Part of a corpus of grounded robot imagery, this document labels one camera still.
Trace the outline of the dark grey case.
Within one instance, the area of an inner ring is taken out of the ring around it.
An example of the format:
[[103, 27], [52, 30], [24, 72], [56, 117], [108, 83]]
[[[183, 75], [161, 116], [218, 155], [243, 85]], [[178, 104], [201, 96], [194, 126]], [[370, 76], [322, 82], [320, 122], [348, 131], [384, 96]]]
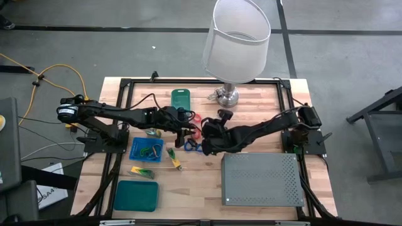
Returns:
[[21, 222], [39, 219], [35, 181], [26, 181], [13, 189], [0, 193], [0, 223], [14, 215]]

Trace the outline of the mint green plastic bin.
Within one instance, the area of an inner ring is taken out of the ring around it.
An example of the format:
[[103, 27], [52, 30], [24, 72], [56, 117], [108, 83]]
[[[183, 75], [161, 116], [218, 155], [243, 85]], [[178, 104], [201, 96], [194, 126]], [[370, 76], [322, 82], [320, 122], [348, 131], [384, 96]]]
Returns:
[[188, 89], [175, 89], [171, 91], [171, 106], [183, 108], [185, 110], [191, 109], [190, 91]]

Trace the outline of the black metal table frame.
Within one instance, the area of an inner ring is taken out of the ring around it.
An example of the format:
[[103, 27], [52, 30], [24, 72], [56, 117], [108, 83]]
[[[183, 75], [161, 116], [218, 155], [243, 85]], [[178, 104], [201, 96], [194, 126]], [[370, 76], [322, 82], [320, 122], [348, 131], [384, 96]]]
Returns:
[[[120, 88], [120, 77], [106, 77], [98, 98], [99, 102], [115, 105]], [[307, 80], [289, 79], [293, 98], [313, 105], [308, 90]], [[137, 83], [133, 87], [132, 104], [137, 103], [149, 93], [154, 93], [161, 106], [170, 105], [171, 91], [189, 89], [191, 109], [202, 117], [217, 117], [220, 106], [209, 96], [221, 86], [215, 79], [177, 78], [173, 83], [163, 84], [169, 78], [155, 80], [154, 83]], [[238, 105], [233, 108], [234, 117], [228, 127], [254, 125], [268, 120], [280, 111], [280, 106], [289, 108], [288, 98], [283, 89], [283, 104], [279, 101], [277, 86], [273, 84], [242, 84], [238, 86], [240, 94]], [[139, 129], [130, 127], [128, 150], [134, 137], [145, 137]], [[280, 132], [257, 139], [243, 149], [246, 153], [282, 153]], [[183, 148], [175, 149], [182, 171], [174, 168], [168, 155], [163, 153], [160, 163], [143, 163], [129, 160], [129, 153], [123, 155], [118, 180], [146, 180], [131, 176], [128, 171], [132, 166], [144, 167], [155, 172], [155, 180], [160, 186], [158, 205], [153, 212], [113, 211], [113, 218], [149, 218], [149, 219], [206, 219], [206, 220], [296, 220], [296, 208], [293, 207], [231, 207], [223, 206], [221, 201], [220, 163], [222, 153], [217, 156], [204, 156], [201, 153], [186, 153]], [[71, 215], [81, 211], [97, 191], [102, 176], [106, 154], [96, 153], [83, 164], [78, 187], [75, 192]], [[321, 157], [305, 156], [310, 188], [325, 208], [337, 216], [330, 178], [325, 162]]]

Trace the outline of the grey perforated metal riser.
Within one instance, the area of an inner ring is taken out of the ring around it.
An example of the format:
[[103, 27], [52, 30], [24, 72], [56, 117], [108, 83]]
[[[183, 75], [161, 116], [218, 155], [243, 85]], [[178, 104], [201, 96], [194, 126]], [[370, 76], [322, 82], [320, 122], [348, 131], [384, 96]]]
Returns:
[[245, 207], [303, 207], [295, 154], [225, 154], [221, 161], [222, 204]]

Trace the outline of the white cardboard box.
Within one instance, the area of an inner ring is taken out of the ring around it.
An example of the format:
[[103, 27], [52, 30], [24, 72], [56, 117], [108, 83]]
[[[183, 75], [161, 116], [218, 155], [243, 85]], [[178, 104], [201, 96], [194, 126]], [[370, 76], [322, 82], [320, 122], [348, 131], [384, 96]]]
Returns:
[[[47, 168], [43, 168], [43, 171], [64, 175], [62, 166], [61, 163], [53, 164]], [[51, 186], [37, 185], [36, 191], [38, 196], [38, 208], [40, 210], [68, 197], [66, 189]]]

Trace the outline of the silver table lamp white shade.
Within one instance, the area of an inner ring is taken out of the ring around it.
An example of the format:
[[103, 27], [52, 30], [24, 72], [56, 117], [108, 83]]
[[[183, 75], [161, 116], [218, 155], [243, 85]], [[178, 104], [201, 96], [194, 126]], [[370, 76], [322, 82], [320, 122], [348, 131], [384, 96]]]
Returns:
[[212, 97], [225, 108], [239, 100], [237, 84], [262, 74], [268, 54], [271, 25], [251, 0], [217, 0], [202, 56], [207, 75], [223, 82]]

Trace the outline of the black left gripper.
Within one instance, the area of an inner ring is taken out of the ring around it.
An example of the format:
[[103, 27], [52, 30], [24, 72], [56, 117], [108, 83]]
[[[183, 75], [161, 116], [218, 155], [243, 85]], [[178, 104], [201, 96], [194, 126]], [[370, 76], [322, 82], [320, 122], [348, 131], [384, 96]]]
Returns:
[[156, 128], [164, 131], [177, 132], [175, 147], [180, 148], [185, 144], [185, 136], [197, 138], [197, 128], [190, 122], [192, 113], [183, 108], [176, 109], [166, 106], [158, 109], [156, 113]]

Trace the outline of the dark green plastic tray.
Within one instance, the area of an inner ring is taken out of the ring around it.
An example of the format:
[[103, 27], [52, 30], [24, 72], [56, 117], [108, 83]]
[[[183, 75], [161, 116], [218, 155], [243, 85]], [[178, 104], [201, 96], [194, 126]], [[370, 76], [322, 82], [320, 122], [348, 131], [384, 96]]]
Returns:
[[155, 181], [121, 180], [117, 184], [114, 209], [153, 212], [158, 205], [159, 184]]

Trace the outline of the person's shoe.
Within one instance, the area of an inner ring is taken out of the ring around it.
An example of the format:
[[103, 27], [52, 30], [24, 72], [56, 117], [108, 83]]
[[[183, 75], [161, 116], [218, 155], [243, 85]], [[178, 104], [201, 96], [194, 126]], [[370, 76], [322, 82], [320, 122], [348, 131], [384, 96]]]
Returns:
[[6, 19], [3, 15], [0, 14], [0, 29], [2, 30], [12, 30], [14, 29], [15, 24], [10, 20]]

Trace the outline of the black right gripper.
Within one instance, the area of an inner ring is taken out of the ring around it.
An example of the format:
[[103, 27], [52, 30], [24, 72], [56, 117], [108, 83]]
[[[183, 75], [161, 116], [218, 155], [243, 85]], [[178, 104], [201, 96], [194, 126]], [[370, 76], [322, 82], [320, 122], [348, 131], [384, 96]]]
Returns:
[[227, 128], [225, 124], [231, 120], [233, 112], [226, 109], [217, 111], [220, 119], [207, 117], [202, 120], [202, 151], [204, 155], [216, 155], [217, 153], [227, 152], [225, 143], [225, 132]]

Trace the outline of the grey cabinet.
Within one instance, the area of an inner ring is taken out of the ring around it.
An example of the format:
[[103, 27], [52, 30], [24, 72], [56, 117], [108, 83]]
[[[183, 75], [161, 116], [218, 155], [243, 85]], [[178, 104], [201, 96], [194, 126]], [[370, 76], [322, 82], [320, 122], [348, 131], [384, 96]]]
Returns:
[[21, 183], [18, 109], [14, 97], [0, 100], [5, 125], [0, 131], [0, 193]]

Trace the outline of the dark teal tray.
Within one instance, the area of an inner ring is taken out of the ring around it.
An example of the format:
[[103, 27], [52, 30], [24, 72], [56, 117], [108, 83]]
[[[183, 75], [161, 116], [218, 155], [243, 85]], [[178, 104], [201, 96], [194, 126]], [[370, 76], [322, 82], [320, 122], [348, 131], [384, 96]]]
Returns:
[[160, 160], [160, 158], [156, 158], [154, 156], [153, 151], [151, 151], [152, 153], [149, 156], [144, 156], [144, 157], [141, 157], [139, 155], [139, 152], [140, 151], [134, 153], [134, 159], [136, 159], [138, 161], [159, 161]]

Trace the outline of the grey metal stand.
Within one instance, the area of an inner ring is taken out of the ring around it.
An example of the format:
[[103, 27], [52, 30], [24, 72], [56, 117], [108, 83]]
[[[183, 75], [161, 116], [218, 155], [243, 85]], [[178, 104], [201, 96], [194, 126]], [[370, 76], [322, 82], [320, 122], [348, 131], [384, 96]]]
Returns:
[[367, 177], [368, 183], [402, 179], [402, 166], [394, 157], [402, 155], [402, 86], [346, 118], [349, 124], [364, 120], [383, 173]]

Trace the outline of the green yellow crayon box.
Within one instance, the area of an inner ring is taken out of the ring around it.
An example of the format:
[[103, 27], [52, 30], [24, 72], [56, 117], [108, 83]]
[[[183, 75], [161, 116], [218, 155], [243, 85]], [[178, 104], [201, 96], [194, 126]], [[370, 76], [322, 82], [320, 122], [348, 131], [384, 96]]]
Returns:
[[140, 176], [151, 180], [155, 178], [155, 173], [152, 170], [140, 168], [137, 166], [132, 166], [128, 173], [133, 176]]
[[168, 148], [168, 149], [166, 150], [166, 152], [168, 153], [168, 155], [169, 155], [169, 157], [170, 157], [170, 159], [171, 159], [171, 161], [172, 161], [174, 167], [175, 167], [178, 171], [181, 171], [181, 170], [182, 170], [182, 164], [181, 164], [181, 162], [178, 160], [178, 157], [177, 157], [177, 155], [175, 154], [173, 148]]
[[147, 134], [149, 137], [155, 137], [155, 138], [160, 138], [161, 137], [161, 131], [155, 128], [149, 128], [145, 129], [144, 132]]

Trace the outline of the blue plastic basket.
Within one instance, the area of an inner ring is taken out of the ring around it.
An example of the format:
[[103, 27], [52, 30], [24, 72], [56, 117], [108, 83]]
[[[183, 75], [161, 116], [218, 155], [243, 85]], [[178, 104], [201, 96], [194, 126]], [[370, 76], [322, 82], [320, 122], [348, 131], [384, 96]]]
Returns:
[[[142, 148], [149, 147], [152, 150], [152, 146], [154, 144], [160, 144], [161, 146], [164, 146], [164, 141], [162, 139], [157, 139], [157, 138], [145, 138], [145, 137], [135, 137], [133, 139], [133, 143], [131, 146], [131, 151], [129, 154], [129, 159], [133, 161], [138, 161], [134, 159], [134, 153], [140, 151]], [[143, 161], [143, 162], [150, 162], [150, 163], [159, 163], [161, 161], [161, 156], [159, 161]]]

